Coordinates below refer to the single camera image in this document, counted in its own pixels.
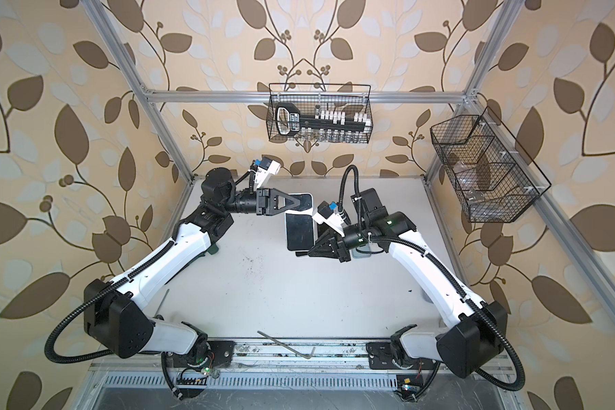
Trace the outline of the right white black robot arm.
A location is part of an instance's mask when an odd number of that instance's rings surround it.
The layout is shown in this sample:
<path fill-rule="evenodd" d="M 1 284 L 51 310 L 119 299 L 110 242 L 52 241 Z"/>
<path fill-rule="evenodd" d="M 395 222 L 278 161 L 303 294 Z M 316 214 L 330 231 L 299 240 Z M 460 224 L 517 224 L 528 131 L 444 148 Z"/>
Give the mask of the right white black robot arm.
<path fill-rule="evenodd" d="M 307 251 L 307 256 L 352 259 L 354 250 L 375 244 L 405 268 L 439 312 L 444 330 L 418 331 L 406 326 L 396 332 L 394 360 L 398 367 L 427 359 L 445 365 L 464 379 L 473 373 L 504 389 L 520 391 L 526 382 L 524 365 L 509 342 L 507 309 L 500 302 L 488 303 L 442 263 L 422 234 L 404 213 L 389 214 L 374 189 L 360 189 L 359 170 L 345 168 L 344 177 L 354 178 L 356 222 L 343 208 L 346 179 L 340 183 L 338 201 L 321 203 L 313 219 L 326 230 Z"/>

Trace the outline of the black phone front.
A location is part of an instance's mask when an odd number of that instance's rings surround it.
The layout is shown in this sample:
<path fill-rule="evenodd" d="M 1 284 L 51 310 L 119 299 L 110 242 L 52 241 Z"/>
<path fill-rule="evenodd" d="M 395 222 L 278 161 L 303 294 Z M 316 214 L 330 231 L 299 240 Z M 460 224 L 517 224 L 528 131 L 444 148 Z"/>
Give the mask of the black phone front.
<path fill-rule="evenodd" d="M 310 250 L 314 246 L 313 210 L 314 198 L 312 196 L 312 207 L 306 215 L 285 213 L 286 245 L 289 251 Z"/>

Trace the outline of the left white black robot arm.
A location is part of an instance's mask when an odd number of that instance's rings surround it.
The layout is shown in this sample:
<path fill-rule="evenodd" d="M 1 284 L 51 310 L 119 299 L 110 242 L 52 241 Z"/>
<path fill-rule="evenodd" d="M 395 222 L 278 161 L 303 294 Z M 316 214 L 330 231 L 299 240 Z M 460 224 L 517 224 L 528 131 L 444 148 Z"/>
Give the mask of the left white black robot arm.
<path fill-rule="evenodd" d="M 287 194 L 262 188 L 257 182 L 239 191 L 230 170 L 217 167 L 201 184 L 197 208 L 174 227 L 171 237 L 137 265 L 109 282 L 94 280 L 85 288 L 83 303 L 57 325 L 44 345 L 46 358 L 73 364 L 106 355 L 121 359 L 141 353 L 196 355 L 203 336 L 188 323 L 172 323 L 145 314 L 155 294 L 200 254 L 215 245 L 234 223 L 235 214 L 275 216 L 312 209 L 309 194 Z M 99 341 L 102 350 L 67 356 L 56 352 L 63 331 L 83 317 L 85 332 Z"/>

